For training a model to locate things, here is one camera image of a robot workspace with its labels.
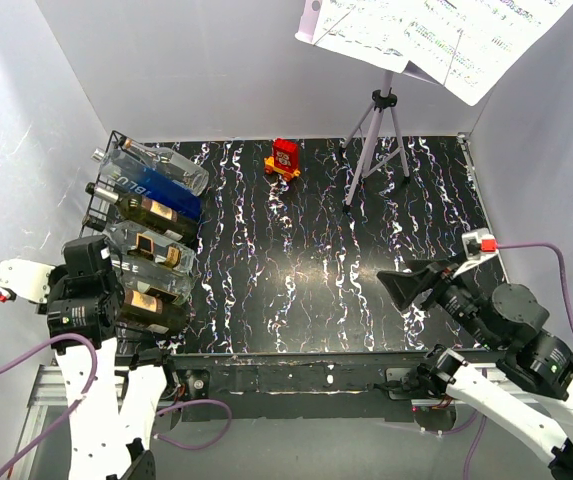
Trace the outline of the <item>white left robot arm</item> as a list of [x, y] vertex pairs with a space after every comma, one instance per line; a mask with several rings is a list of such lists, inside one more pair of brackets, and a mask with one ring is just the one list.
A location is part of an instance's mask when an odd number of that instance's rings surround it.
[[53, 271], [46, 320], [71, 410], [68, 476], [135, 479], [135, 463], [150, 452], [158, 401], [177, 392], [179, 377], [152, 358], [136, 366], [119, 400], [116, 324], [156, 316], [163, 304], [122, 287], [102, 235], [67, 242], [63, 257]]

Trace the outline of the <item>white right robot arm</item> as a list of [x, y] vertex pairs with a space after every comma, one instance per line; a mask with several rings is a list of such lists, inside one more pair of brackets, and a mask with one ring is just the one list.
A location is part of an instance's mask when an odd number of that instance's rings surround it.
[[498, 353], [499, 379], [484, 376], [462, 354], [436, 345], [399, 379], [381, 384], [397, 397], [465, 403], [517, 438], [555, 479], [573, 479], [573, 351], [544, 325], [548, 311], [525, 286], [502, 283], [485, 294], [453, 261], [415, 261], [413, 271], [380, 271], [399, 310], [420, 295], [484, 349]]

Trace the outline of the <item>clear round glass bottle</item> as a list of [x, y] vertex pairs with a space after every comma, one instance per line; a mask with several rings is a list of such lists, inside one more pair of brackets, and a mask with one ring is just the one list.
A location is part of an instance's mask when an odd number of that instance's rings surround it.
[[191, 295], [193, 281], [187, 275], [134, 256], [112, 254], [111, 261], [125, 288], [174, 305], [184, 304]]

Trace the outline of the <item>dark red wine bottle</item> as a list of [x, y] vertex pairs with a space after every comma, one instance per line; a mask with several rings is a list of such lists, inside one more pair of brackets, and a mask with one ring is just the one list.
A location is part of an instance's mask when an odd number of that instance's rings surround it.
[[153, 296], [126, 289], [119, 321], [161, 335], [179, 335], [188, 323], [180, 307]]

